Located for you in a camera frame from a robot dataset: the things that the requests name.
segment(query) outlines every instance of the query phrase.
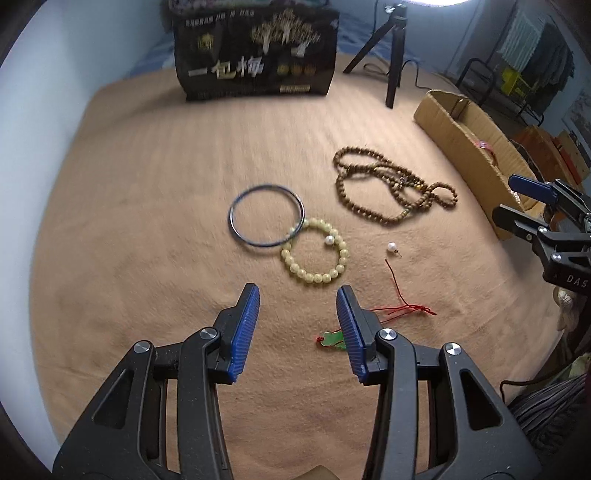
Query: bracelet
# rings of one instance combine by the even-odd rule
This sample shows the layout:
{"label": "bracelet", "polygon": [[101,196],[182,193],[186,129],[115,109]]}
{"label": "bracelet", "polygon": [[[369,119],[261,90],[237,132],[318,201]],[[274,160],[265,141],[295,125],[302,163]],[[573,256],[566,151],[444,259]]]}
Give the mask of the bracelet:
{"label": "bracelet", "polygon": [[[370,164],[346,164],[343,162],[343,157],[348,154],[367,156],[373,158],[375,162]],[[340,202],[357,215],[361,215],[368,220],[379,222],[383,225],[395,225],[402,222],[407,216],[412,215],[415,212],[425,212],[431,208],[433,202],[448,209],[454,208],[457,203],[456,189],[448,183],[438,181],[431,185],[427,185],[423,179],[416,176],[409,169],[396,165],[381,153],[369,148],[341,148],[335,154],[333,164],[339,171],[335,185]],[[402,207],[402,211],[396,216],[387,216],[351,201],[345,193],[345,180],[355,174],[370,175],[382,180],[390,189],[390,193],[394,199]],[[421,197],[414,202],[407,200],[402,195],[402,192],[406,187],[420,192]],[[449,190],[452,196],[448,199],[441,198],[439,195],[433,193],[433,190],[435,189]]]}
{"label": "bracelet", "polygon": [[345,265],[349,262],[349,250],[347,243],[343,240],[339,231],[334,228],[330,223],[325,222],[323,219],[316,219],[314,217],[304,219],[303,228],[314,228],[327,234],[324,239],[324,243],[329,246],[335,246],[339,251],[339,263],[332,268],[328,273],[309,273],[305,269],[301,268],[296,259],[291,253],[291,242],[286,242],[281,250],[281,258],[285,262],[286,266],[289,267],[290,272],[297,275],[298,278],[304,280],[307,283],[330,283],[339,275],[345,272]]}
{"label": "bracelet", "polygon": [[[298,210],[299,210],[299,214],[300,214],[300,219],[298,220],[298,223],[295,226],[295,228],[291,229],[290,234],[286,238],[278,240],[277,242],[269,242],[269,243],[254,242],[254,241],[249,240],[248,238],[244,237],[240,232],[238,232],[238,230],[236,230],[236,227],[234,226],[234,210],[236,209],[236,205],[238,205],[241,201],[243,201],[244,197],[251,194],[252,192],[257,192],[258,190],[275,190],[277,192],[285,193],[297,205]],[[294,192],[292,192],[289,188],[284,187],[282,185],[274,185],[272,183],[264,183],[262,185],[256,185],[254,187],[249,188],[248,190],[245,190],[240,195],[238,195],[238,197],[236,197],[234,199],[234,201],[230,205],[230,210],[228,212],[228,225],[229,225],[232,233],[239,240],[246,243],[247,245],[250,245],[252,247],[259,247],[259,248],[271,248],[271,247],[277,247],[285,242],[289,242],[298,233],[300,233],[300,231],[304,225],[304,217],[305,216],[306,216],[306,212],[304,210],[304,204],[302,203],[301,199]]]}

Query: cardboard box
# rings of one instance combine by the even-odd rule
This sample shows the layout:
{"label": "cardboard box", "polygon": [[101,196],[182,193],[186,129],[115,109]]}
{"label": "cardboard box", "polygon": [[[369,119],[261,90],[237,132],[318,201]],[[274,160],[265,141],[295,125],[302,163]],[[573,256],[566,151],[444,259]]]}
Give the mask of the cardboard box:
{"label": "cardboard box", "polygon": [[524,146],[545,181],[560,179],[573,187],[577,186],[576,179],[547,131],[540,127],[527,127],[514,140]]}
{"label": "cardboard box", "polygon": [[589,176],[589,167],[585,163],[579,148],[574,143],[573,139],[570,138],[569,133],[563,130],[562,133],[554,139],[554,145],[556,145],[556,148],[564,158],[565,162],[567,164],[570,163],[569,168],[572,165],[572,168],[576,171],[576,174],[580,179],[577,183],[580,184]]}
{"label": "cardboard box", "polygon": [[[503,132],[470,99],[431,90],[418,106],[414,118],[462,175],[499,239],[512,236],[492,221],[492,211],[501,203],[535,218],[543,214],[543,203],[514,196],[507,183],[508,177],[518,174],[534,179],[535,175]],[[496,165],[491,155],[477,146],[479,141],[491,146]]]}

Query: pearl earring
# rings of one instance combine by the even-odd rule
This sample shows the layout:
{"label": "pearl earring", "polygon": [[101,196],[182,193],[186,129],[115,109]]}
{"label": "pearl earring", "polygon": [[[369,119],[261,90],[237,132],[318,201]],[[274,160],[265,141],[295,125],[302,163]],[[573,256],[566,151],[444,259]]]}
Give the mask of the pearl earring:
{"label": "pearl earring", "polygon": [[388,250],[388,252],[390,252],[391,254],[400,255],[400,252],[398,251],[398,246],[394,242],[390,242],[388,244],[386,250]]}

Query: bedding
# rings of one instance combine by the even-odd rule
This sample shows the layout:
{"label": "bedding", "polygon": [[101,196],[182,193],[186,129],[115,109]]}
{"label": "bedding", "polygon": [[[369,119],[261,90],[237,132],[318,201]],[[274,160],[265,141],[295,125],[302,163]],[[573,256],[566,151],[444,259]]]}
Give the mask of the bedding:
{"label": "bedding", "polygon": [[[538,258],[526,242],[497,240],[459,173],[413,121],[424,96],[414,72],[405,70],[390,110],[385,80],[341,74],[348,61],[337,56],[326,97],[187,103],[170,69],[95,95],[48,202],[32,267],[35,360],[60,440],[136,341],[181,342],[254,282],[261,309],[246,367],[235,385],[219,388],[235,478],[288,479],[324,465],[341,480],[359,479],[378,389],[361,386],[346,353],[319,348],[316,338],[338,328],[341,285],[351,285],[363,307],[400,304],[384,263],[389,242],[400,250],[389,258],[404,298],[437,313],[405,316],[394,329],[420,345],[459,343],[495,387],[539,370],[560,334]],[[450,88],[426,72],[421,80]],[[373,148],[429,183],[453,185],[456,208],[433,205],[394,228],[364,221],[343,208],[335,189],[332,158],[347,145]],[[342,277],[303,284],[279,249],[235,241],[229,205],[260,183],[292,188],[309,216],[340,230],[351,252]],[[346,188],[368,208],[400,211],[377,179],[352,179]],[[238,226],[277,236],[293,224],[288,207],[253,196],[237,211]],[[293,250],[319,271],[336,261],[313,232]],[[167,443],[175,468],[173,387]],[[421,395],[420,468],[428,455],[427,411]]]}

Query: wall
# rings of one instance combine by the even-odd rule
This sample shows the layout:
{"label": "wall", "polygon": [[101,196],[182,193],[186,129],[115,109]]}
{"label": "wall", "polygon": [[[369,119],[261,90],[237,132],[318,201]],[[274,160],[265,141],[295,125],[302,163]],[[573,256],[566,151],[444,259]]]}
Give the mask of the wall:
{"label": "wall", "polygon": [[[406,51],[418,57],[425,68],[446,72],[457,59],[458,48],[463,44],[482,1],[469,0],[449,7],[409,4]],[[379,0],[378,27],[388,19],[384,5],[394,3]],[[331,0],[331,4],[368,23],[371,29],[374,23],[372,0]]]}
{"label": "wall", "polygon": [[471,23],[468,34],[460,46],[459,53],[448,74],[458,78],[468,60],[472,58],[487,61],[504,28],[510,24],[513,6],[518,0],[482,0]]}
{"label": "wall", "polygon": [[88,101],[162,34],[158,0],[48,0],[0,67],[0,400],[48,467],[59,445],[31,349],[35,237]]}

